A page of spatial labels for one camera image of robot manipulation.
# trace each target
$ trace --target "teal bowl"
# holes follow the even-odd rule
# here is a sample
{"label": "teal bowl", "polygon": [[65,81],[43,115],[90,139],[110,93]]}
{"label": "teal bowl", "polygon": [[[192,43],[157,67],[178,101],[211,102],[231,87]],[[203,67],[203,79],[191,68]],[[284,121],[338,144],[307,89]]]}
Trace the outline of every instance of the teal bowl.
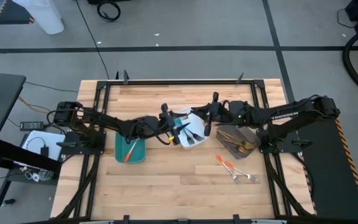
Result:
{"label": "teal bowl", "polygon": [[116,148],[114,150],[114,157],[116,158],[117,162],[131,164],[142,162],[146,157],[146,142],[145,139],[138,139],[134,149],[132,150],[132,154],[128,159],[128,162],[124,162],[124,158],[128,154],[129,150],[131,149],[132,145],[135,143],[136,140],[131,140],[129,144],[125,142],[124,137],[120,134],[116,133]]}

